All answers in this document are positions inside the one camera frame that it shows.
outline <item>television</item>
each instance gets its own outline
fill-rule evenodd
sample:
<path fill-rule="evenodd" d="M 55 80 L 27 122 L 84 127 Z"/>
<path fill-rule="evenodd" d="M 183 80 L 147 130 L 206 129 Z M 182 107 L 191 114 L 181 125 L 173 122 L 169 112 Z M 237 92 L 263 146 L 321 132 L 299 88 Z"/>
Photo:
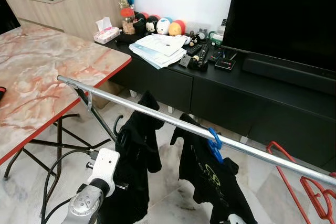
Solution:
<path fill-rule="evenodd" d="M 232 0 L 222 45 L 336 71 L 336 0 Z"/>

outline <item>marble table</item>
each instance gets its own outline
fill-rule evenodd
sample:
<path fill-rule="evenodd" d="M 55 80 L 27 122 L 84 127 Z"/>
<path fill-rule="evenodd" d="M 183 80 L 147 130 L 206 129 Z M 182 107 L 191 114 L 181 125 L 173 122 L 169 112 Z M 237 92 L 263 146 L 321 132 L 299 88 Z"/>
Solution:
<path fill-rule="evenodd" d="M 27 24 L 0 35 L 0 165 L 79 99 L 61 74 L 99 87 L 131 61 L 107 47 Z"/>

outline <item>marble floor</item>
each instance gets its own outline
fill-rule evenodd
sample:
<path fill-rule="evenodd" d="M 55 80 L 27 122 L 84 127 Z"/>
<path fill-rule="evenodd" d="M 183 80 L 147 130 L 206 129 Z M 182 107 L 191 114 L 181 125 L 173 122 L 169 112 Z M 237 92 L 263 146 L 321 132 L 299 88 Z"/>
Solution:
<path fill-rule="evenodd" d="M 140 98 L 139 96 L 136 98 L 130 97 L 126 90 L 120 96 L 135 102 Z M 166 105 L 160 104 L 160 107 L 160 111 L 168 114 Z M 65 119 L 63 122 L 64 127 L 91 144 L 96 144 L 108 138 L 100 125 L 90 116 L 81 103 L 72 109 L 71 112 L 79 112 L 81 118 Z M 120 120 L 120 127 L 126 122 L 132 111 L 120 105 L 109 103 L 100 110 L 100 113 L 110 127 L 113 126 L 118 115 L 124 115 L 124 118 Z M 181 114 L 181 111 L 175 110 L 172 115 L 178 118 Z M 240 139 L 240 135 L 209 122 L 200 120 L 200 123 L 205 126 L 212 126 L 223 135 L 234 140 L 239 141 Z M 178 139 L 177 144 L 170 146 L 169 142 L 173 131 L 174 127 L 169 124 L 165 124 L 157 131 L 162 170 L 155 174 L 149 173 L 149 213 L 138 222 L 139 224 L 209 223 L 212 205 L 210 203 L 195 203 L 192 198 L 193 186 L 186 180 L 178 180 L 183 140 Z M 37 139 L 55 141 L 56 127 L 51 126 L 46 129 Z M 63 134 L 63 139 L 65 143 L 77 144 L 65 133 Z M 263 145 L 252 140 L 248 140 L 247 144 L 262 150 L 265 149 Z M 106 144 L 105 147 L 114 148 L 112 143 Z M 55 148 L 33 144 L 28 144 L 26 148 L 48 165 L 55 161 Z M 239 165 L 237 181 L 258 223 L 305 223 L 274 165 L 267 164 L 225 146 L 222 148 L 221 153 L 223 157 L 230 157 Z M 48 203 L 47 212 L 60 202 L 73 196 L 77 188 L 86 182 L 91 174 L 91 170 L 86 168 L 88 161 L 89 157 L 81 153 L 70 155 L 64 159 L 62 175 Z M 3 177 L 7 164 L 8 161 L 0 166 L 0 177 Z M 311 223 L 329 223 L 318 217 L 299 182 L 299 175 L 288 170 L 285 173 Z M 0 223 L 37 224 L 40 222 L 39 213 L 45 177 L 46 172 L 33 160 L 26 154 L 22 153 L 20 155 L 11 170 L 9 180 L 0 179 Z M 334 199 L 331 199 L 331 201 L 335 212 L 336 201 Z M 61 207 L 48 223 L 62 223 L 66 212 L 67 205 Z"/>

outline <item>stack of papers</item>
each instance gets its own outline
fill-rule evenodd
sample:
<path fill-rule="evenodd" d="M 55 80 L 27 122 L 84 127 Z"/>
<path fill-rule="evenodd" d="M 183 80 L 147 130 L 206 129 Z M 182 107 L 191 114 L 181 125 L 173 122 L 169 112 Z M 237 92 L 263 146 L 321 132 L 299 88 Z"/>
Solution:
<path fill-rule="evenodd" d="M 148 35 L 130 44 L 130 49 L 156 69 L 164 68 L 179 61 L 186 50 L 182 49 L 184 37 Z"/>

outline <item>red table edge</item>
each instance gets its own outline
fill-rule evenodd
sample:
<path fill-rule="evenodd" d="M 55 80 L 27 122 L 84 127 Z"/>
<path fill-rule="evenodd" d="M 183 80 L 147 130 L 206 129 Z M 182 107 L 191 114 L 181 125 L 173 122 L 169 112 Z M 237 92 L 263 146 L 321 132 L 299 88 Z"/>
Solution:
<path fill-rule="evenodd" d="M 98 82 L 96 85 L 94 85 L 95 88 L 100 87 L 104 82 L 106 82 L 108 79 L 110 79 L 112 76 L 114 76 L 116 73 L 118 73 L 121 69 L 123 69 L 127 64 L 129 64 L 132 61 L 132 58 L 130 58 L 124 62 L 121 66 L 116 68 L 113 72 L 111 72 L 108 76 L 106 76 L 104 79 L 102 79 L 100 82 Z M 31 134 L 29 137 L 27 137 L 25 140 L 23 140 L 20 144 L 18 144 L 14 149 L 12 149 L 10 152 L 8 152 L 5 156 L 0 158 L 0 165 L 2 165 L 5 161 L 7 161 L 11 156 L 13 156 L 16 152 L 18 152 L 22 147 L 24 147 L 27 143 L 30 142 L 34 137 L 39 135 L 42 131 L 44 131 L 47 127 L 51 126 L 55 121 L 57 121 L 62 115 L 64 115 L 67 111 L 72 109 L 77 103 L 80 101 L 80 98 L 77 98 L 72 102 L 69 106 L 67 106 L 65 109 L 63 109 L 61 112 L 59 112 L 57 115 L 55 115 L 53 118 L 51 118 L 48 122 L 46 122 L 44 125 L 42 125 L 38 130 L 36 130 L 33 134 Z"/>

